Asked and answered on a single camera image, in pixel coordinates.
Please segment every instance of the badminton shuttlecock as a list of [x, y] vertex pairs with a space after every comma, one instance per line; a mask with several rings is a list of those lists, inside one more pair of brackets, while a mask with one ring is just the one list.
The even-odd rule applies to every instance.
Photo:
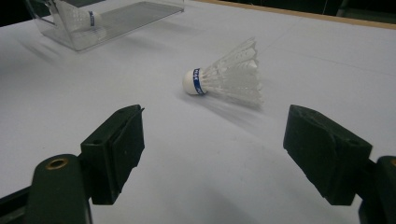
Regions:
[[70, 5], [62, 0], [54, 0], [54, 6], [49, 7], [53, 11], [57, 8], [59, 16], [64, 21], [64, 26], [69, 32], [81, 32], [91, 30], [102, 24], [102, 17], [94, 11], [86, 11]]
[[214, 92], [240, 103], [260, 105], [255, 45], [255, 40], [250, 38], [206, 69], [189, 71], [183, 77], [184, 90], [189, 94]]

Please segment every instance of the clear plastic box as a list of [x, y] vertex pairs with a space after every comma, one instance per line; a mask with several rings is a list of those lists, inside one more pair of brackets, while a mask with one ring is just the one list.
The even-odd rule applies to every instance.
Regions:
[[39, 31], [83, 50], [184, 10], [184, 0], [25, 0]]

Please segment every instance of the black mechanical part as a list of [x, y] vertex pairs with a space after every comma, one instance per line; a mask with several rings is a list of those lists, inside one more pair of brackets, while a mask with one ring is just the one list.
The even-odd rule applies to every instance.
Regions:
[[352, 204], [369, 143], [315, 110], [291, 105], [283, 147], [330, 204]]
[[0, 224], [18, 224], [23, 222], [29, 189], [18, 190], [0, 199]]
[[140, 105], [116, 111], [83, 143], [35, 168], [32, 186], [0, 199], [0, 224], [92, 223], [88, 200], [113, 204], [145, 147]]
[[90, 167], [89, 183], [94, 204], [113, 204], [143, 149], [143, 109], [132, 105], [115, 112], [84, 142], [79, 157]]
[[396, 223], [396, 157], [369, 160], [372, 146], [318, 111], [291, 105], [283, 147], [332, 205], [363, 202], [362, 224]]
[[79, 159], [59, 155], [35, 168], [26, 223], [92, 223]]

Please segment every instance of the blue stripe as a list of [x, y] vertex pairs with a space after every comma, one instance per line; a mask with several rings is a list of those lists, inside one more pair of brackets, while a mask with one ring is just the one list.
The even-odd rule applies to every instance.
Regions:
[[201, 83], [199, 82], [199, 68], [194, 69], [194, 71], [192, 73], [192, 80], [194, 81], [194, 87], [195, 87], [195, 90], [198, 92], [198, 94], [200, 94], [200, 95], [205, 94], [202, 91]]
[[90, 13], [90, 18], [91, 18], [91, 26], [95, 25], [95, 17], [93, 16], [92, 11], [88, 11], [88, 13]]

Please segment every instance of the white surface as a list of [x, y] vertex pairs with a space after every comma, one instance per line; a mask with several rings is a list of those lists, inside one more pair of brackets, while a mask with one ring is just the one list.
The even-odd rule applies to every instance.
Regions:
[[[255, 36], [262, 110], [189, 96], [181, 78]], [[330, 206], [282, 147], [290, 104], [395, 155], [396, 31], [186, 2], [184, 13], [83, 53], [32, 21], [0, 28], [0, 197], [44, 159], [141, 104], [146, 149], [100, 223], [358, 223]]]

